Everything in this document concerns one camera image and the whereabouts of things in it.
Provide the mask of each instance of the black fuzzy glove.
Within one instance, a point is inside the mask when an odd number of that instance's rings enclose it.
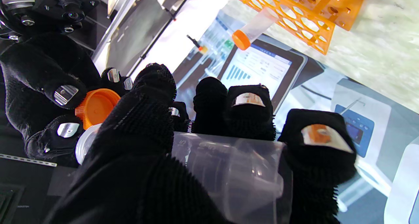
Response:
[[[0,56],[6,86],[6,115],[22,133],[30,158],[71,154],[83,133],[74,109],[88,91],[109,88],[123,96],[130,78],[116,69],[102,77],[69,37],[48,33],[10,46]]]

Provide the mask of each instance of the orange cap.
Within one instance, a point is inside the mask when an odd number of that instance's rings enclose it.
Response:
[[[75,109],[75,114],[83,121],[83,128],[103,123],[121,97],[112,90],[101,88],[89,91],[86,98]]]
[[[246,36],[244,32],[241,30],[237,30],[232,35],[233,41],[236,44],[236,46],[241,50],[246,50],[250,47],[250,40]]]

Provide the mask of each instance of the black glove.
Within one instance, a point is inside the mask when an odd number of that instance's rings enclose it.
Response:
[[[334,136],[342,138],[346,150],[317,143],[307,145],[302,130],[316,124],[335,130],[338,135]],[[356,150],[343,117],[332,112],[292,109],[278,141],[288,145],[284,154],[294,174],[290,224],[340,223],[336,218],[337,186],[356,173]]]
[[[6,85],[6,115],[22,133],[29,158],[71,154],[83,133],[74,109],[88,91],[109,88],[120,96],[132,88],[116,69],[102,77],[90,57],[69,37],[48,33],[10,46],[0,56]]]

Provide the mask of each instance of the lab equipment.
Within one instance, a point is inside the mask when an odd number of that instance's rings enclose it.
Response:
[[[384,210],[384,224],[419,223],[419,138],[404,150]]]
[[[419,136],[419,115],[349,79],[337,83],[331,111],[346,121],[358,154],[358,173],[388,197],[404,149]],[[369,189],[362,182],[353,185]]]
[[[0,0],[2,39],[47,32],[72,33],[101,0]]]
[[[79,163],[99,127],[90,127],[80,137],[76,146]],[[280,221],[277,205],[290,202],[282,195],[290,192],[284,189],[291,185],[291,171],[286,168],[278,173],[283,148],[281,142],[175,132],[172,156],[201,182],[227,219],[271,224]]]
[[[240,0],[256,11],[271,9],[277,24],[327,54],[335,24],[350,30],[364,0]]]
[[[239,49],[246,50],[278,19],[278,15],[271,8],[263,8],[249,23],[233,33],[234,43]]]

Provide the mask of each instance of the display screen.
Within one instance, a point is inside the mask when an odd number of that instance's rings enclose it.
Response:
[[[350,123],[346,123],[346,129],[348,130],[349,136],[353,139],[353,141],[357,144],[360,144],[362,134],[364,134],[364,132]]]
[[[416,196],[415,204],[413,205],[412,213],[410,214],[409,224],[419,224],[419,192]]]
[[[236,51],[221,82],[227,88],[262,84],[269,89],[272,99],[291,64],[291,61],[252,44],[245,51]]]

